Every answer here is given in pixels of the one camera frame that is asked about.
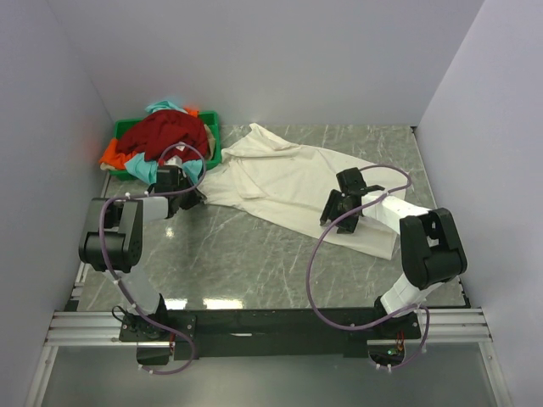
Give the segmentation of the cream white t-shirt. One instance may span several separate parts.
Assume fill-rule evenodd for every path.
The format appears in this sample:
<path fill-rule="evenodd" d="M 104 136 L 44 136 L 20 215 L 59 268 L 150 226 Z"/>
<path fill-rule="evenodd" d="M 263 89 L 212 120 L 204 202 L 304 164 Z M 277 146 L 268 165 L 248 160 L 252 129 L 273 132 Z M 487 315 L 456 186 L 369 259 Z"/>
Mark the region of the cream white t-shirt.
<path fill-rule="evenodd" d="M 233 207 L 289 230 L 318 238 L 320 217 L 336 175 L 361 168 L 369 185 L 406 182 L 400 173 L 321 147 L 288 142 L 253 123 L 249 133 L 221 151 L 222 162 L 199 185 L 208 204 Z"/>

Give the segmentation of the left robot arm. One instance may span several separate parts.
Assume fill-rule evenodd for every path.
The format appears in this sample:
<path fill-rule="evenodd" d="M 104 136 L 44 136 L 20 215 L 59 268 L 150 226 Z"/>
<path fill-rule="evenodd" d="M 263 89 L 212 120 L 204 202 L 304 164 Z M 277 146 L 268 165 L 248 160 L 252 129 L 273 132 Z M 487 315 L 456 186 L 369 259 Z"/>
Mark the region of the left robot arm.
<path fill-rule="evenodd" d="M 140 265 L 143 227 L 203 203 L 205 195 L 198 185 L 182 169 L 165 165 L 159 167 L 156 182 L 145 192 L 94 198 L 88 205 L 78 247 L 80 260 L 118 287 L 125 300 L 120 307 L 123 322 L 139 325 L 141 333 L 152 341 L 167 335 L 170 321 L 163 296 Z"/>

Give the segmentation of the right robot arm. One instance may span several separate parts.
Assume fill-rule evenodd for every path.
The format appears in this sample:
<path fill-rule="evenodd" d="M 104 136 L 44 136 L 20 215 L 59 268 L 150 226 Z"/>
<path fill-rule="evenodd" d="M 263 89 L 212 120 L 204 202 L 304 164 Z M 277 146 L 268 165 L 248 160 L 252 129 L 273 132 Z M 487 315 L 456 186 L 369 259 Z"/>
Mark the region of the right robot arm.
<path fill-rule="evenodd" d="M 425 209 L 394 196 L 412 184 L 405 171 L 388 164 L 384 166 L 406 178 L 406 183 L 399 187 L 387 189 L 366 183 L 362 172 L 379 167 L 370 164 L 336 174 L 339 188 L 328 196 L 320 218 L 320 224 L 327 228 L 317 243 L 321 244 L 333 227 L 339 234 L 354 233 L 363 211 L 370 209 L 369 218 L 387 226 L 400 238 L 402 274 L 376 299 L 372 322 L 361 326 L 341 326 L 328 320 L 312 299 L 309 277 L 305 279 L 305 287 L 311 307 L 326 324 L 351 332 L 372 329 L 380 337 L 391 338 L 408 327 L 416 310 L 433 290 L 467 270 L 467 257 L 448 209 Z"/>

